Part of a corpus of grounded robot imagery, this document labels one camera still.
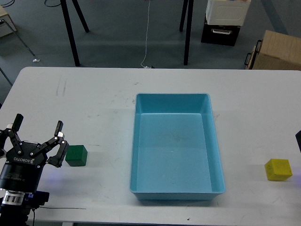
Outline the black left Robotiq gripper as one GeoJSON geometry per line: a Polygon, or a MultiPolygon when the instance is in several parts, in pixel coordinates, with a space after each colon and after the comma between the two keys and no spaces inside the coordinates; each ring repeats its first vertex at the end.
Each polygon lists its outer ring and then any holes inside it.
{"type": "Polygon", "coordinates": [[[0,157],[6,156],[6,163],[0,174],[2,190],[36,191],[45,164],[60,168],[69,148],[62,132],[62,121],[58,121],[54,136],[48,141],[42,144],[21,142],[17,132],[23,119],[24,117],[18,113],[14,122],[0,131],[0,157]],[[4,150],[7,138],[13,146],[8,153],[4,150]],[[56,146],[58,146],[56,155],[47,157],[47,153],[56,146]]]}

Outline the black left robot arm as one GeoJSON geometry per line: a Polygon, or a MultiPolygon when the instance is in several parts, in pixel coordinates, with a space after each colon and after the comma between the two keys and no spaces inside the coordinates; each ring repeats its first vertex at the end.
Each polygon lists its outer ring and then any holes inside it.
{"type": "Polygon", "coordinates": [[[0,199],[0,224],[24,226],[31,211],[48,202],[49,193],[38,191],[38,184],[46,164],[61,167],[69,148],[58,121],[54,136],[40,144],[22,141],[18,136],[23,116],[0,132],[0,156],[5,159],[0,173],[0,188],[5,191],[0,199]]]}

